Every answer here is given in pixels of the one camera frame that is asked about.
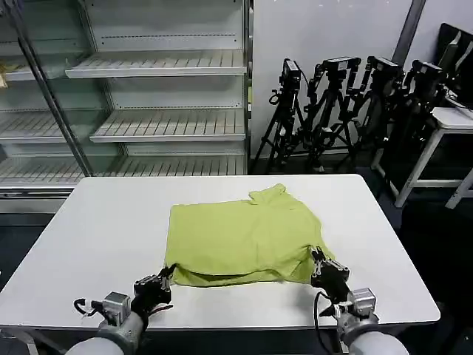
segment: table leg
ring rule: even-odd
[[[4,329],[4,330],[7,333],[13,335],[16,339],[25,343],[28,347],[28,351],[30,352],[30,355],[38,355],[38,349],[35,344],[35,339],[55,349],[60,354],[65,354],[67,352],[66,349],[60,346],[57,342],[54,342],[50,338],[44,336],[40,331],[35,331],[33,329],[24,331],[18,328],[9,328],[9,329]]]
[[[435,149],[437,148],[440,140],[444,134],[443,129],[437,129],[432,133],[429,141],[427,142],[426,147],[423,149],[421,157],[417,161],[412,170],[411,174],[407,178],[404,187],[402,188],[401,192],[399,192],[398,198],[396,198],[395,206],[402,207],[404,202],[406,202],[407,197],[411,193],[412,189],[414,188],[414,184],[417,182],[418,178],[421,176],[422,171],[425,169],[427,163],[429,162],[431,156],[434,154]]]
[[[386,177],[386,172],[384,171],[384,169],[380,165],[381,158],[383,157],[383,152],[384,152],[383,149],[378,149],[376,151],[375,158],[373,159],[373,161],[371,163],[371,170],[375,170],[375,171],[379,172],[381,174],[381,177],[385,178]],[[389,187],[391,188],[391,191],[394,194],[394,196],[397,197],[399,195],[399,191],[398,191],[398,189],[396,189],[396,186],[394,186],[394,183],[392,183],[392,181],[389,182]]]
[[[460,184],[457,191],[450,198],[449,202],[446,203],[445,207],[448,209],[454,209],[460,200],[466,195],[467,191],[470,190],[470,187],[473,185],[473,169],[465,177],[465,180]]]
[[[18,329],[4,329],[4,331],[13,335],[16,339],[26,344],[30,355],[39,355],[35,340],[26,331],[20,331]]]

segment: shelf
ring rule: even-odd
[[[93,122],[100,111],[66,111],[66,117],[77,138],[93,132]],[[66,143],[51,112],[0,112],[0,144]]]
[[[244,75],[241,50],[96,53],[72,69],[69,78]]]
[[[0,188],[74,186],[83,177],[73,157],[7,158],[0,163]]]
[[[94,143],[243,141],[243,109],[114,111],[90,137]]]
[[[115,172],[103,176],[244,175],[245,156],[125,157]]]
[[[67,59],[64,55],[41,55],[41,63],[46,77],[49,79],[60,78],[64,76],[64,70],[67,68]],[[7,81],[31,81],[35,80],[33,73],[24,57],[13,56],[0,58],[0,64],[7,67],[15,67],[14,70],[8,70],[5,73]]]

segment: shelving unit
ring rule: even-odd
[[[69,78],[244,75],[241,50],[96,53],[66,70]]]
[[[93,132],[100,111],[67,111],[72,131],[80,139]],[[0,112],[0,144],[66,143],[49,110]]]
[[[106,175],[245,174],[245,0],[84,5],[95,53],[65,73],[106,82],[89,139],[124,152]]]
[[[89,79],[70,81],[66,69],[86,58],[89,49],[75,2],[26,0],[19,11],[29,40],[59,101],[72,132],[84,145],[106,117],[104,101]],[[84,177],[47,105],[26,58],[18,34],[0,17],[0,70],[7,87],[0,89],[0,198],[64,197]],[[100,149],[107,152],[107,146]],[[89,159],[106,171],[107,158]],[[18,196],[12,189],[20,188]]]
[[[246,1],[25,1],[95,175],[246,174]],[[0,18],[0,190],[72,188],[84,174],[16,39]]]
[[[177,156],[177,157],[126,157],[113,172],[103,176],[209,176],[244,175],[245,157],[228,156]]]
[[[66,55],[44,55],[41,59],[43,70],[48,79],[56,79],[65,76],[65,70],[70,67],[69,61],[73,62],[73,56]],[[34,81],[35,77],[25,58],[21,56],[5,57],[0,62],[6,67],[13,67],[5,73],[5,79],[9,81]]]
[[[7,158],[0,163],[0,187],[73,187],[83,177],[73,157]]]
[[[103,142],[243,141],[243,109],[114,111],[90,137]]]

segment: wire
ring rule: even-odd
[[[324,351],[327,354],[331,355],[332,351],[330,351],[329,348],[322,341],[322,336],[321,336],[320,328],[319,328],[319,319],[318,319],[319,316],[317,314],[317,304],[319,303],[319,298],[321,295],[325,297],[327,300],[329,300],[330,302],[332,302],[332,300],[321,291],[316,295],[316,299],[313,301],[313,322],[316,326],[316,333],[317,333],[317,338],[319,339],[320,346],[324,349]]]
[[[309,87],[309,81],[308,81],[308,79],[307,79],[307,76],[305,76],[304,70],[301,69],[301,67],[297,64],[296,61],[294,61],[294,63],[296,63],[296,66],[297,66],[297,67],[299,68],[299,70],[301,71],[302,76],[304,77],[305,83],[307,84],[307,87]]]
[[[162,307],[157,307],[155,308],[153,311],[151,311],[151,313],[149,314],[149,316],[152,316],[153,314],[157,313],[157,312],[161,312],[161,311],[165,311],[166,309],[171,309],[173,308],[174,305],[164,305]]]

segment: camera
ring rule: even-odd
[[[390,72],[393,75],[400,75],[402,73],[402,68],[400,66],[385,58],[371,56],[368,57],[368,63],[371,64],[374,70],[380,72]]]
[[[440,67],[437,67],[436,65],[432,63],[423,63],[421,61],[413,61],[412,68],[416,72],[425,74],[426,76],[429,76],[431,78],[432,77],[438,78],[438,77],[441,77],[443,74],[443,69]]]
[[[284,89],[299,91],[301,87],[301,70],[294,61],[288,58],[284,60],[279,83]]]
[[[360,63],[360,58],[341,57],[324,61],[322,63],[322,67],[329,72],[338,72],[340,70],[351,70],[353,68],[356,68],[358,67],[358,65],[360,65]]]

